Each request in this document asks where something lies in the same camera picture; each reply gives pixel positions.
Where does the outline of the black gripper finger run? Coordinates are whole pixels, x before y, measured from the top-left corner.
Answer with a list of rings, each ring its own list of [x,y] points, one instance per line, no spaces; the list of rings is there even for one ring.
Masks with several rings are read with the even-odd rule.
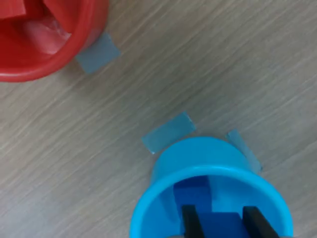
[[[194,205],[182,206],[185,238],[204,238],[204,232]]]
[[[243,207],[242,223],[250,238],[280,238],[261,211],[255,206]]]

